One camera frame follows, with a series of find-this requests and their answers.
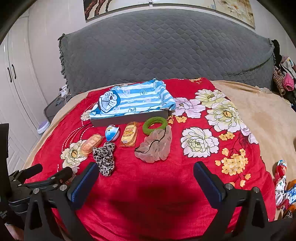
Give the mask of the orange packaged bread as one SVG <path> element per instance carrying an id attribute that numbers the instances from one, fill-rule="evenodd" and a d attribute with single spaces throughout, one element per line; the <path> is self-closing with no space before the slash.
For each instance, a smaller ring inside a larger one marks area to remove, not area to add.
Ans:
<path id="1" fill-rule="evenodd" d="M 92 135 L 82 144 L 79 153 L 82 156 L 87 157 L 91 152 L 93 152 L 93 148 L 96 148 L 101 144 L 102 140 L 103 137 L 100 134 Z"/>

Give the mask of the leopard print scrunchie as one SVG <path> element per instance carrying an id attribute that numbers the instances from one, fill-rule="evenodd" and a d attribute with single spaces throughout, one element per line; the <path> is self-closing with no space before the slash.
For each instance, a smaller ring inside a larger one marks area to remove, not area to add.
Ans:
<path id="1" fill-rule="evenodd" d="M 101 175 L 108 177 L 115 168 L 113 151 L 115 144 L 105 142 L 102 147 L 93 147 L 93 159 L 99 167 Z"/>

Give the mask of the blue white surprise egg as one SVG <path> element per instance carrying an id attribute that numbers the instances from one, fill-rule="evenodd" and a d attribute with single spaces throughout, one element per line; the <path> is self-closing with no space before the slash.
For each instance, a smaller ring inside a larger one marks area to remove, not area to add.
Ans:
<path id="1" fill-rule="evenodd" d="M 120 129 L 118 126 L 109 125 L 105 130 L 105 137 L 108 142 L 115 142 L 120 134 Z"/>

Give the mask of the yellow packaged cake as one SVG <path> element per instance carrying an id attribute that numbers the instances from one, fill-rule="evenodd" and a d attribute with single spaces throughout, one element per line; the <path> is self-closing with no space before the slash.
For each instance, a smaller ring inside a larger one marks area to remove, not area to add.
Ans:
<path id="1" fill-rule="evenodd" d="M 138 134 L 138 123 L 136 121 L 129 122 L 121 136 L 120 146 L 121 147 L 133 147 L 137 140 Z"/>

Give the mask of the colourful snack wrappers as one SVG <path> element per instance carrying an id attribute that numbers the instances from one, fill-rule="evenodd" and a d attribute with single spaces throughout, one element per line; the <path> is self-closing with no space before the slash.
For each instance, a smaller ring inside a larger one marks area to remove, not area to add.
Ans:
<path id="1" fill-rule="evenodd" d="M 295 179 L 287 183 L 287 162 L 278 161 L 274 171 L 275 204 L 282 210 L 282 218 L 295 217 Z"/>

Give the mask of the purple trash bin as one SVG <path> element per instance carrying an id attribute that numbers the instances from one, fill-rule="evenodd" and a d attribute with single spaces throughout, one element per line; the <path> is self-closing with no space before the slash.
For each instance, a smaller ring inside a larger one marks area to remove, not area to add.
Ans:
<path id="1" fill-rule="evenodd" d="M 38 134 L 43 134 L 48 129 L 49 126 L 50 126 L 50 122 L 48 120 L 43 121 L 37 128 Z"/>

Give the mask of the grey bedside table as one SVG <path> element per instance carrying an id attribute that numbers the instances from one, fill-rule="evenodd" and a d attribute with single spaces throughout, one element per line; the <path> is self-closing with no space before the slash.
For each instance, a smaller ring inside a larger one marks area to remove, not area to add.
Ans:
<path id="1" fill-rule="evenodd" d="M 64 95 L 63 97 L 59 95 L 44 108 L 44 115 L 49 123 L 52 122 L 57 112 L 64 107 L 71 98 L 72 97 L 68 95 Z"/>

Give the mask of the white wardrobe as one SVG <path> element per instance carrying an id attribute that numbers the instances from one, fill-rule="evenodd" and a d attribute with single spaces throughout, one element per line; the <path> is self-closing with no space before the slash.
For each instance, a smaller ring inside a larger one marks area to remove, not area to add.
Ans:
<path id="1" fill-rule="evenodd" d="M 1 123 L 9 124 L 9 173 L 23 168 L 39 141 L 47 106 L 32 64 L 28 20 L 25 12 L 1 43 Z"/>

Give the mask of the red floral blanket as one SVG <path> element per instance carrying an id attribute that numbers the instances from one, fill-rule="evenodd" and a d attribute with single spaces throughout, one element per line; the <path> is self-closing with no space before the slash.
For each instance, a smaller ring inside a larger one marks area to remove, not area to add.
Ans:
<path id="1" fill-rule="evenodd" d="M 170 153 L 146 163 L 134 147 L 115 142 L 115 167 L 100 175 L 77 215 L 95 240 L 179 240 L 198 237 L 214 218 L 193 174 L 203 161 L 223 182 L 240 190 L 257 186 L 269 220 L 275 217 L 271 174 L 260 147 L 234 102 L 252 87 L 230 81 L 168 79 L 166 89 L 176 99 L 169 118 Z"/>

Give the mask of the grey shallow tray box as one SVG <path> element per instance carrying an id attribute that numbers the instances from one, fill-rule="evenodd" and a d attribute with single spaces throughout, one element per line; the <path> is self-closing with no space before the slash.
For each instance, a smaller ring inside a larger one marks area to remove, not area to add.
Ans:
<path id="1" fill-rule="evenodd" d="M 115 116 L 111 118 L 101 118 L 101 119 L 91 119 L 91 123 L 95 127 L 100 126 L 108 126 L 108 125 L 121 125 L 129 122 L 143 122 L 148 120 L 149 118 L 160 116 L 162 118 L 168 118 L 169 111 L 168 110 L 156 110 L 150 112 L 143 112 L 143 113 L 133 113 L 129 115 L 123 116 Z"/>

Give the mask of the blue striped Doraemon cloth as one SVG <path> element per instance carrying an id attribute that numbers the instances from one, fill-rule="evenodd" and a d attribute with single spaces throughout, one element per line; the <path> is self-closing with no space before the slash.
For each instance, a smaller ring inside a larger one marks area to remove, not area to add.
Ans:
<path id="1" fill-rule="evenodd" d="M 95 120 L 175 109 L 176 102 L 166 89 L 166 84 L 153 79 L 143 83 L 113 87 L 99 97 L 89 117 Z"/>

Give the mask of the grey quilted headboard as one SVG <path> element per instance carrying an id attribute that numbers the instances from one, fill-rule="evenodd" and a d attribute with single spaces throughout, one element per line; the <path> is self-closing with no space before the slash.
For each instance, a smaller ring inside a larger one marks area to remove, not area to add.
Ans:
<path id="1" fill-rule="evenodd" d="M 71 93 L 172 78 L 271 87 L 273 44 L 219 16 L 184 9 L 133 11 L 59 38 Z"/>

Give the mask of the pile of clothes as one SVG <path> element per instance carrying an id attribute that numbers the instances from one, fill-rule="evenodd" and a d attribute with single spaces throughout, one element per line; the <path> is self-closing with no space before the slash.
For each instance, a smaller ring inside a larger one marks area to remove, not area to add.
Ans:
<path id="1" fill-rule="evenodd" d="M 271 42 L 274 46 L 272 91 L 289 101 L 295 108 L 295 61 L 280 53 L 280 44 L 277 40 Z"/>

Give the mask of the wall painting panels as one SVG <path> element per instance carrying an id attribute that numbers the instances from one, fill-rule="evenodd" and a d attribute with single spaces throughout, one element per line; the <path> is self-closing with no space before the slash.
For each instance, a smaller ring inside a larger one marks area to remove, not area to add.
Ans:
<path id="1" fill-rule="evenodd" d="M 98 15 L 118 9 L 136 8 L 142 6 L 187 6 L 189 8 L 209 9 L 230 16 L 248 26 L 255 28 L 255 20 L 250 1 L 231 0 L 84 0 L 85 20 L 91 20 Z"/>

